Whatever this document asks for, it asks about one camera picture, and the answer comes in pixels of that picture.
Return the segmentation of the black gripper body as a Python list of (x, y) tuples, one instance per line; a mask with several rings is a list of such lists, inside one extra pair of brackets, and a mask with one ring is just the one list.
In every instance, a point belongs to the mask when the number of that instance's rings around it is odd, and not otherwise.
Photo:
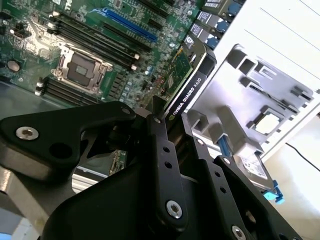
[(224, 240), (222, 224), (200, 185), (180, 177), (188, 224), (183, 232), (156, 226), (155, 192), (140, 163), (100, 181), (60, 204), (49, 217), (44, 240)]

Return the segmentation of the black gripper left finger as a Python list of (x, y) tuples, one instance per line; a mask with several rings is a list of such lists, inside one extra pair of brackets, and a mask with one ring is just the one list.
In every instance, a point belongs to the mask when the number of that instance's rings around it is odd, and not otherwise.
[(113, 101), (0, 122), (0, 165), (21, 183), (21, 192), (10, 198), (29, 218), (36, 218), (37, 205), (46, 216), (45, 224), (59, 205), (79, 194), (71, 188), (76, 168), (118, 150), (128, 153), (124, 169), (135, 164), (146, 167), (154, 188), (150, 202), (156, 226), (187, 226), (176, 149), (159, 108), (143, 117)]

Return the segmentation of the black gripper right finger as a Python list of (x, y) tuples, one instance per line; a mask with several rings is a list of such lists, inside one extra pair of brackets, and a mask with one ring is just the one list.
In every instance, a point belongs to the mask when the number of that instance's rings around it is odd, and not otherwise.
[(208, 235), (219, 240), (300, 240), (301, 236), (273, 208), (229, 157), (212, 158), (196, 138), (186, 114), (181, 116), (185, 154), (181, 173), (198, 182), (200, 211)]

